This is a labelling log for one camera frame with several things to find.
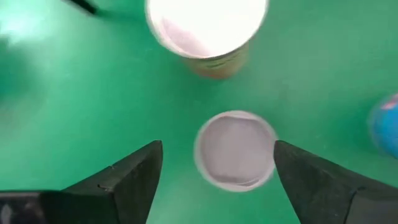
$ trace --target green surface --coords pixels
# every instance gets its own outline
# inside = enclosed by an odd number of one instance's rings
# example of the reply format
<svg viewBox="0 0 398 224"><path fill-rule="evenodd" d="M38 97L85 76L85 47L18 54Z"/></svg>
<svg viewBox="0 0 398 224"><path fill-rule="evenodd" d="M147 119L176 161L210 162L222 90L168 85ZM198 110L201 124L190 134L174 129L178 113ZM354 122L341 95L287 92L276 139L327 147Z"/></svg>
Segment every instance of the green surface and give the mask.
<svg viewBox="0 0 398 224"><path fill-rule="evenodd" d="M247 110L279 137L398 185L368 138L369 110L398 82L398 1L272 0L251 60L224 81L190 72L146 26L144 2L0 1L0 189L62 189L153 139L164 168L148 223L298 223L277 174L234 194L205 182L193 140Z"/></svg>

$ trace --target blue ball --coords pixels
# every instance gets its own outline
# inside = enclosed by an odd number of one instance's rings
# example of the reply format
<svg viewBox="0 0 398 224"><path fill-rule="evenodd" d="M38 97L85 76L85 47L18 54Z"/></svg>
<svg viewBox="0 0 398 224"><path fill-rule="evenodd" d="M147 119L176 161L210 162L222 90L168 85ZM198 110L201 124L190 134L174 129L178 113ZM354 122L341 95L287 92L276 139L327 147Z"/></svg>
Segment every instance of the blue ball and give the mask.
<svg viewBox="0 0 398 224"><path fill-rule="evenodd" d="M398 94L374 109L369 128L376 145L398 159Z"/></svg>

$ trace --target ball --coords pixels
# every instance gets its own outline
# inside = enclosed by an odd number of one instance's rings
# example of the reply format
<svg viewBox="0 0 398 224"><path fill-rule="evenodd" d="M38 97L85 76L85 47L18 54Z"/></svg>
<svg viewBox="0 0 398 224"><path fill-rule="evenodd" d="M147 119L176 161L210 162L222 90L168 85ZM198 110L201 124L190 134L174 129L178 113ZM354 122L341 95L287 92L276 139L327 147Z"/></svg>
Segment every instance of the ball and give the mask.
<svg viewBox="0 0 398 224"><path fill-rule="evenodd" d="M398 159L398 93L374 108L369 129L376 146Z"/></svg>

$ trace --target green table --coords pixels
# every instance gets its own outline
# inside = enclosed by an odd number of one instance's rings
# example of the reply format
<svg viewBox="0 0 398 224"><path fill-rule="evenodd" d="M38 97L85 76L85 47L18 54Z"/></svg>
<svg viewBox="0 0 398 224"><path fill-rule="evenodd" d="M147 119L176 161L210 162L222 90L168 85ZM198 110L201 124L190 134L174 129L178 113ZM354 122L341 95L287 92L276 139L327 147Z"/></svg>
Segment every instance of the green table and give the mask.
<svg viewBox="0 0 398 224"><path fill-rule="evenodd" d="M193 140L246 110L279 137L398 185L368 138L369 110L397 90L398 1L272 0L251 60L230 79L194 75L163 49L144 2L0 2L0 188L62 189L153 139L164 167L148 223L298 223L277 173L241 194L202 179Z"/></svg>

